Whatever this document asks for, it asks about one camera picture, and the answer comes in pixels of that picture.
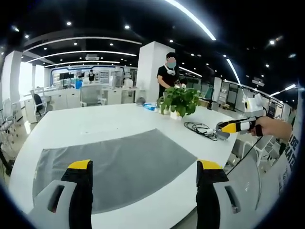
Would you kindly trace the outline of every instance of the ceiling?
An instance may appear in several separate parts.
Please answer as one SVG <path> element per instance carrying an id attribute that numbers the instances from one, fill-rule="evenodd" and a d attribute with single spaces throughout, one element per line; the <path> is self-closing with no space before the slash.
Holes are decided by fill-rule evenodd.
<path id="1" fill-rule="evenodd" d="M 242 84 L 256 87 L 252 80 L 258 77 L 265 85 L 257 88 L 268 94 L 297 83 L 301 38 L 297 36 L 296 22 L 301 21 L 302 14 L 294 1 L 285 5 L 274 0 L 268 3 L 177 1 L 210 30 L 215 41 L 166 0 L 24 0 L 20 7 L 15 7 L 13 1 L 8 3 L 11 7 L 7 9 L 14 10 L 0 22 L 1 28 L 5 28 L 0 32 L 0 45 L 4 53 L 9 53 L 16 48 L 24 51 L 58 39 L 103 36 L 140 42 L 142 45 L 105 39 L 73 39 L 46 44 L 30 52 L 45 56 L 99 50 L 138 56 L 140 47 L 157 41 L 176 49 L 181 67 L 203 76 L 209 73 L 208 63 L 208 67 L 217 70 L 215 76 L 222 75 L 223 79 L 236 82 L 226 61 L 229 58 Z M 124 29 L 127 24 L 131 27 L 128 30 Z M 12 26 L 16 26 L 19 32 L 14 31 Z M 275 40 L 275 45 L 271 45 L 270 40 Z M 54 63 L 73 62 L 81 61 L 80 57 L 84 60 L 85 55 L 74 53 L 47 59 Z M 99 53 L 98 56 L 103 57 L 101 61 L 118 61 L 120 65 L 137 66 L 138 63 L 137 56 L 111 53 Z M 32 59 L 24 55 L 22 61 Z M 43 61 L 32 63 L 42 65 Z M 291 90 L 275 97 L 292 104 L 292 100 L 297 101 L 297 92 Z"/>

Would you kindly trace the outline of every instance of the gray cloth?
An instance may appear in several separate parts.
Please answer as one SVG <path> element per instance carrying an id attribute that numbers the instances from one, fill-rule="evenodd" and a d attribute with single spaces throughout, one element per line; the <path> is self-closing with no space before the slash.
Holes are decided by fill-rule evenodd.
<path id="1" fill-rule="evenodd" d="M 157 129 L 81 146 L 44 149 L 33 197 L 51 181 L 60 180 L 69 164 L 85 159 L 93 161 L 93 214 L 122 208 L 151 195 L 196 161 L 194 155 Z"/>

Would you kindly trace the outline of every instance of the power cord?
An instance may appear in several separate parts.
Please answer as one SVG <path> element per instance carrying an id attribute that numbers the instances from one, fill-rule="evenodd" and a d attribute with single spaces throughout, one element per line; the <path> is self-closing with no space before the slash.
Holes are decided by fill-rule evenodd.
<path id="1" fill-rule="evenodd" d="M 202 135 L 211 139 L 212 141 L 217 141 L 216 131 L 210 129 L 206 124 L 203 123 L 193 123 L 193 122 L 185 122 L 184 126 L 195 133 Z"/>
<path id="2" fill-rule="evenodd" d="M 254 145 L 249 149 L 249 151 L 245 154 L 245 156 L 244 156 L 242 159 L 240 159 L 240 161 L 237 162 L 237 164 L 236 164 L 236 165 L 235 165 L 226 175 L 229 175 L 229 173 L 231 173 L 231 171 L 232 171 L 233 169 L 235 169 L 236 166 L 238 166 L 239 163 L 241 163 L 242 160 L 245 159 L 245 157 L 251 152 L 251 150 L 253 149 L 253 147 L 262 139 L 262 137 L 263 137 L 263 136 L 261 136 L 261 137 L 254 143 Z"/>

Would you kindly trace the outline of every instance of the potted plant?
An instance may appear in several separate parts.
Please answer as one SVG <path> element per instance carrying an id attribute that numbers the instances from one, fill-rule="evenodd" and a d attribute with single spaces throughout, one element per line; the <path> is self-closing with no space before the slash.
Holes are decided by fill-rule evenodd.
<path id="1" fill-rule="evenodd" d="M 196 107 L 200 105 L 199 97 L 201 93 L 193 88 L 170 87 L 165 90 L 164 96 L 157 101 L 164 110 L 171 111 L 171 118 L 182 119 L 185 115 L 193 114 Z"/>

